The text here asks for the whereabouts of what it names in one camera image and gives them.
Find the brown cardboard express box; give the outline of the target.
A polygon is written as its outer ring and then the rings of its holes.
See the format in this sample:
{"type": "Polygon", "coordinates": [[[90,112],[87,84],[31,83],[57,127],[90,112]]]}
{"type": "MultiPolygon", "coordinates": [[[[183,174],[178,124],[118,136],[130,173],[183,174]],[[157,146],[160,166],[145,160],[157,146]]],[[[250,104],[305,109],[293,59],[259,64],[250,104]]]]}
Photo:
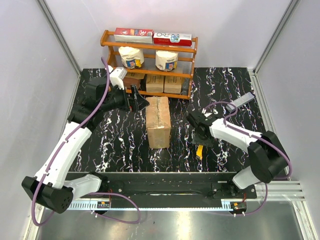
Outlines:
{"type": "Polygon", "coordinates": [[[169,99],[166,96],[147,97],[146,131],[151,149],[166,149],[170,146],[171,116],[169,99]]]}

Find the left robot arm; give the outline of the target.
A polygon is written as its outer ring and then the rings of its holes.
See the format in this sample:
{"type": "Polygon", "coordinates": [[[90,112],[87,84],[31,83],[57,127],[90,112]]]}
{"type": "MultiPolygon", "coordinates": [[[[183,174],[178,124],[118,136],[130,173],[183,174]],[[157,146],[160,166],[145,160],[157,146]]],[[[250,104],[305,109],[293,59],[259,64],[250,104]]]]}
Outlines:
{"type": "Polygon", "coordinates": [[[74,104],[64,132],[48,160],[34,176],[26,176],[21,185],[32,201],[61,214],[73,200],[93,193],[102,198],[108,193],[108,178],[97,172],[67,180],[69,168],[84,143],[104,119],[105,112],[123,110],[139,112],[150,103],[132,85],[131,93],[122,87],[120,79],[91,78],[86,83],[84,97],[74,104]]]}

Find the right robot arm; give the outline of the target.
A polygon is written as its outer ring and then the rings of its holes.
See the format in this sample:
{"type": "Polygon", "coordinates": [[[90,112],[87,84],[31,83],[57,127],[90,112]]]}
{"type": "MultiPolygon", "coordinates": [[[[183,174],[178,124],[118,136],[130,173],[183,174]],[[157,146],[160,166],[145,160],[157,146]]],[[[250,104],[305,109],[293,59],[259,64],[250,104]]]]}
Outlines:
{"type": "Polygon", "coordinates": [[[216,141],[222,140],[248,154],[249,166],[236,173],[227,186],[233,198],[239,198],[251,185],[270,183],[290,166],[289,157],[272,131],[253,132],[212,113],[191,112],[186,119],[194,128],[194,145],[212,148],[216,141]]]}

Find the yellow utility knife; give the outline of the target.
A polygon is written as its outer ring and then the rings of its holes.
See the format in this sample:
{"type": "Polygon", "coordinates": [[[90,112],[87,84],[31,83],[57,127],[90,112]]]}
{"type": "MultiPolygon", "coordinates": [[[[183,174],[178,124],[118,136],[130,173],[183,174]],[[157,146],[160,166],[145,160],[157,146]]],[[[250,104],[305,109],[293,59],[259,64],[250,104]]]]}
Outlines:
{"type": "Polygon", "coordinates": [[[197,150],[196,150],[196,158],[198,160],[202,160],[203,159],[203,145],[198,145],[197,150]]]}

